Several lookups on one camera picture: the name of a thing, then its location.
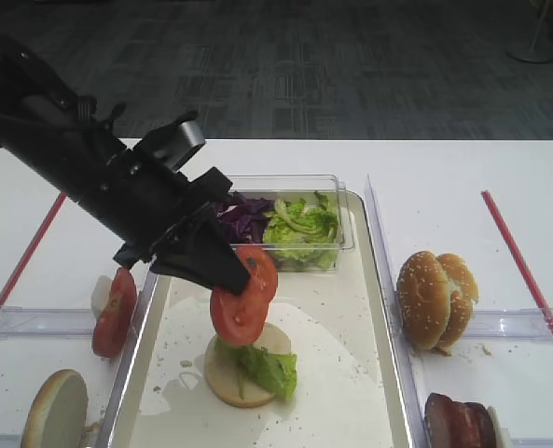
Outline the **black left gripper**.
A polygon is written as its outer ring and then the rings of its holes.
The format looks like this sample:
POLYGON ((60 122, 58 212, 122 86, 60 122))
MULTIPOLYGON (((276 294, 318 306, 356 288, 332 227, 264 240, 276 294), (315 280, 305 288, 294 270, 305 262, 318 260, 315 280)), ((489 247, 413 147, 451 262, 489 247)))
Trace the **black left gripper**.
POLYGON ((151 262, 152 273, 235 295, 247 287, 250 274, 210 207, 231 186, 219 170, 189 180, 105 127, 23 128, 6 137, 5 148, 122 239, 114 256, 121 266, 151 262))

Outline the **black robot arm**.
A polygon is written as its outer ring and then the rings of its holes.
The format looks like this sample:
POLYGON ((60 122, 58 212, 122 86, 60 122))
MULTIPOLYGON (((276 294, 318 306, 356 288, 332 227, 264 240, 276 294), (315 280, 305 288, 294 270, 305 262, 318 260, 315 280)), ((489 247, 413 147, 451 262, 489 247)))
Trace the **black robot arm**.
POLYGON ((34 52, 0 35, 0 148, 119 237, 120 266, 146 262, 154 273, 242 292, 249 273, 213 209, 230 180, 216 168, 194 180, 182 173, 205 143, 197 113, 128 147, 113 133, 124 109, 97 118, 93 97, 75 94, 34 52))

